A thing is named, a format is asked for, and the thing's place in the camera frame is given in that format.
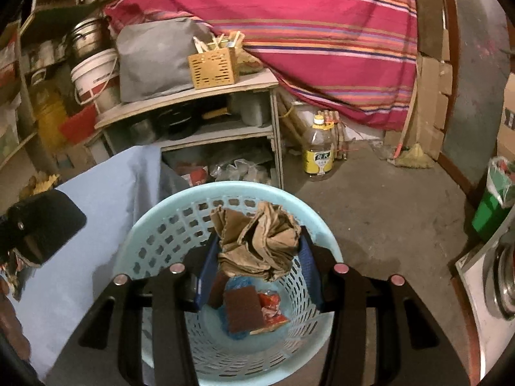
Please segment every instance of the cooking oil bottle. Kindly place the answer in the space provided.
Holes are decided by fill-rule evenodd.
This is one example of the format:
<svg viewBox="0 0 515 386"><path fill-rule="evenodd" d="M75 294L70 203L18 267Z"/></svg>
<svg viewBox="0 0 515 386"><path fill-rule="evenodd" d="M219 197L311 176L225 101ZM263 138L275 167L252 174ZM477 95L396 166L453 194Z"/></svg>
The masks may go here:
<svg viewBox="0 0 515 386"><path fill-rule="evenodd" d="M312 180L326 179L333 168L336 142L331 134L334 123L325 123L322 115L316 115L313 125L304 132L304 171Z"/></svg>
<svg viewBox="0 0 515 386"><path fill-rule="evenodd" d="M45 68L35 72L28 90L34 117L38 122L39 136L45 147L53 153L66 144L59 126L66 121L68 115L57 86L45 78Z"/></svg>

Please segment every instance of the red plastic wrapper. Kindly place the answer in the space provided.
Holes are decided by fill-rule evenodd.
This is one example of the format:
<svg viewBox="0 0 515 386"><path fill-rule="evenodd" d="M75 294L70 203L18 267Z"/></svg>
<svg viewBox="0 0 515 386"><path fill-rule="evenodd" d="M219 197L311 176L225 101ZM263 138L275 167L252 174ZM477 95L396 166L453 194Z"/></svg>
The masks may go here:
<svg viewBox="0 0 515 386"><path fill-rule="evenodd" d="M273 332L289 322L289 319L281 313L281 296L279 296L277 292L259 292L257 296L259 297L259 303L261 304L261 311L266 325L264 328L251 331L251 335Z"/></svg>

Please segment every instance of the light blue plastic basket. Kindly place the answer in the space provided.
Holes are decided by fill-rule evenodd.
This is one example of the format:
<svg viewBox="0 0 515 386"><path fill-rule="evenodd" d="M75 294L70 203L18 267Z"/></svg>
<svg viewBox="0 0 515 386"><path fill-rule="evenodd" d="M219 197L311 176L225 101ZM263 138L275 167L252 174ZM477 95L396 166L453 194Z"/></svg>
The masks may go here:
<svg viewBox="0 0 515 386"><path fill-rule="evenodd" d="M342 262L338 244L325 222L311 207L280 189L246 181L221 181L181 191L163 200L136 222L127 236L114 266L113 276L125 273L133 279L158 274L180 262L190 248L206 241L213 224L209 214L218 205L254 214L258 202L282 205L315 244L328 248ZM289 275L274 283L256 279L257 289L277 290L281 310L290 322L275 332L252 335L236 341L221 329L217 312L209 306L199 313L186 313L186 326L195 370L201 386L228 384L270 385L306 364L331 333L333 314L321 314L312 304L294 258ZM152 359L151 312L143 316L143 360Z"/></svg>

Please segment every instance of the pink striped cloth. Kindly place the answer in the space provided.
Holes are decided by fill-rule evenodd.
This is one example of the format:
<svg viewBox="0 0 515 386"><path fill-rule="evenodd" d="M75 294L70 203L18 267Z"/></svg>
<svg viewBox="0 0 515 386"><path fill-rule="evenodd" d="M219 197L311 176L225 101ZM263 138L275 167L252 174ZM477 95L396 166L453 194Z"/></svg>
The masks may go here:
<svg viewBox="0 0 515 386"><path fill-rule="evenodd" d="M119 0L116 30L192 16L245 48L298 98L372 127L402 128L417 55L415 0Z"/></svg>

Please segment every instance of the broom handle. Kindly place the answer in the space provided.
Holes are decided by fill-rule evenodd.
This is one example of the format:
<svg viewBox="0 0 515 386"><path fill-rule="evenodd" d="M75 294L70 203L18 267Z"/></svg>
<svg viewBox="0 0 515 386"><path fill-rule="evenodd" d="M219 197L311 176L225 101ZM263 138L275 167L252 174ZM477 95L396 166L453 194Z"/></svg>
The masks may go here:
<svg viewBox="0 0 515 386"><path fill-rule="evenodd" d="M409 109L408 115L406 116L406 120L404 122L404 126L402 128L401 139L398 142L397 149L395 150L395 154L393 155L393 160L395 160L400 154L402 145L404 144L404 139L406 139L406 134L408 133L409 124L411 122L411 116L413 115L413 110L415 109L415 100L417 99L417 82L418 82L418 68L417 74L415 76L415 83L413 84L413 92L411 93L411 100L409 100Z"/></svg>

